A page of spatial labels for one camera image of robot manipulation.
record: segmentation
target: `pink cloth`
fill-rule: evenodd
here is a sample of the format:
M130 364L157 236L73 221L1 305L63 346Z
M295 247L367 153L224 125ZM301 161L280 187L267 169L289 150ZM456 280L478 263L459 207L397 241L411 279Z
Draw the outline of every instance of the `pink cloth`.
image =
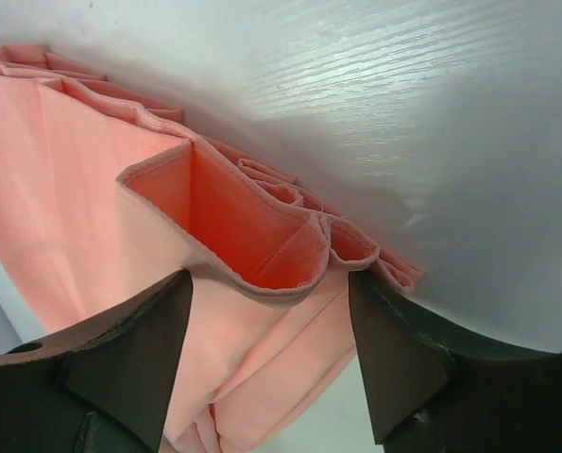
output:
M190 269L165 436L181 453L239 453L353 356L349 271L404 293L421 273L293 177L180 120L40 46L0 46L0 261L50 331Z

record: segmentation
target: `pink fabric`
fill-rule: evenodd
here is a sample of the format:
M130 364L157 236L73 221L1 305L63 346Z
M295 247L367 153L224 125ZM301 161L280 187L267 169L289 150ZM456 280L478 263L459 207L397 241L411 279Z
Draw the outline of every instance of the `pink fabric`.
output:
M195 283L165 436L239 453L354 354L347 275L420 271L270 168L40 46L0 46L0 261L55 331L179 268Z

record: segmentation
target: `cloth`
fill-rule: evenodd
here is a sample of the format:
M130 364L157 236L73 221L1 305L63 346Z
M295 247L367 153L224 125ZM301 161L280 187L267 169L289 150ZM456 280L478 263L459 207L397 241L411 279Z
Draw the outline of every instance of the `cloth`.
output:
M38 45L0 46L0 261L49 331L187 268L195 292L165 437L239 453L354 355L348 272L421 272L296 179L181 111Z

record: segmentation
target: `garment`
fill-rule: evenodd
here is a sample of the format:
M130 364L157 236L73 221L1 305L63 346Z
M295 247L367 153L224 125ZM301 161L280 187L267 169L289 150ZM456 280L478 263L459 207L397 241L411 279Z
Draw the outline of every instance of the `garment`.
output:
M49 331L186 268L190 322L165 436L238 453L354 354L348 271L421 272L296 180L39 46L0 46L0 261Z

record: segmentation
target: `folded cloth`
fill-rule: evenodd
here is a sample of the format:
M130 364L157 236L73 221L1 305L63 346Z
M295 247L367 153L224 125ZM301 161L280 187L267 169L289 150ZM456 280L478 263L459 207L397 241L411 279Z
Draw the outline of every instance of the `folded cloth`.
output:
M349 271L403 293L421 273L294 177L180 120L40 46L0 46L0 261L50 331L189 269L165 436L238 453L353 356Z

